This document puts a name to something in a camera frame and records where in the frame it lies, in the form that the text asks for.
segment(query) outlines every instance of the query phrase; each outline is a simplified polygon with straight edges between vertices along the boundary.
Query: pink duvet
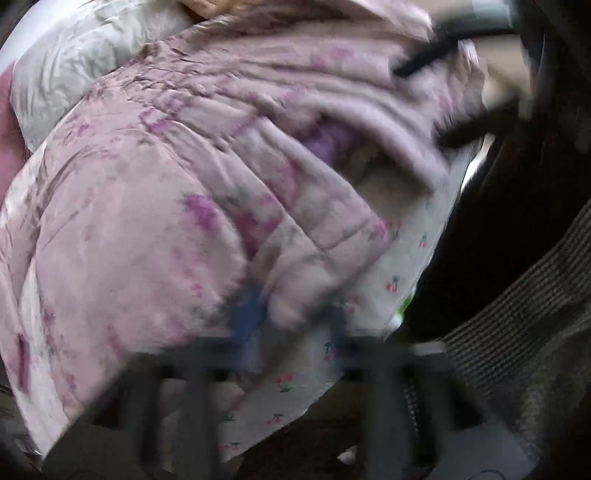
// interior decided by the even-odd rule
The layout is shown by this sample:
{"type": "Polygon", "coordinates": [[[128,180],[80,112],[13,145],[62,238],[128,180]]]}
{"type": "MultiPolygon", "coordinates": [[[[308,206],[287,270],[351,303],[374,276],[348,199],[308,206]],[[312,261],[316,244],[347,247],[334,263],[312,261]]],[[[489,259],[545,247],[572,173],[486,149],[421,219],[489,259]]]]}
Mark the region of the pink duvet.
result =
{"type": "Polygon", "coordinates": [[[0,349],[21,398],[43,359],[71,421],[132,352],[227,335],[223,307],[247,278],[269,321],[297,330],[379,257],[387,227],[297,138],[328,118],[433,189],[448,169],[434,130],[482,85],[463,55],[392,79],[430,26],[388,12],[274,2],[147,46],[94,85],[0,232],[0,349]]]}

